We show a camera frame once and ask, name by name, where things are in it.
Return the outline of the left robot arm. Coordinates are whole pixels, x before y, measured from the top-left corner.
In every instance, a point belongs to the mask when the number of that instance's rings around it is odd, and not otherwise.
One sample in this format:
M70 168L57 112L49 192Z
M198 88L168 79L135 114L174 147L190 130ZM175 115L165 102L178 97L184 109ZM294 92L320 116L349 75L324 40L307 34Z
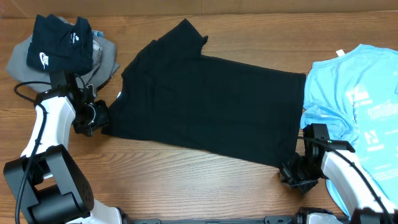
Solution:
M20 223L130 223L118 207L93 196L91 186L68 151L70 130L91 137L109 124L106 103L93 85L72 72L50 74L50 89L31 102L36 121L20 158L5 164L3 174L16 198Z

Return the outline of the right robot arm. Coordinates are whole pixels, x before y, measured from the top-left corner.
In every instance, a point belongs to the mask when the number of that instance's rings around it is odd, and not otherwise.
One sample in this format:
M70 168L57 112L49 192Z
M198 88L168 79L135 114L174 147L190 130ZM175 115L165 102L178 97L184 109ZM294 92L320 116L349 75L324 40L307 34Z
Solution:
M305 194L329 180L346 209L338 218L322 208L301 208L293 223L397 223L397 205L391 202L362 168L347 141L332 140L325 124L310 124L300 137L305 154L295 154L280 166L280 179L290 189Z

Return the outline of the black t-shirt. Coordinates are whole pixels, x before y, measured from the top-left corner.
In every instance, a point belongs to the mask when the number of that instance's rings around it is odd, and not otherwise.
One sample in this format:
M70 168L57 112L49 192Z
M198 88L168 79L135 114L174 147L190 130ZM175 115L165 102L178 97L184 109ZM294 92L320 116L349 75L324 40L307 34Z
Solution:
M281 166L295 153L306 76L203 55L206 42L183 20L145 46L103 134Z

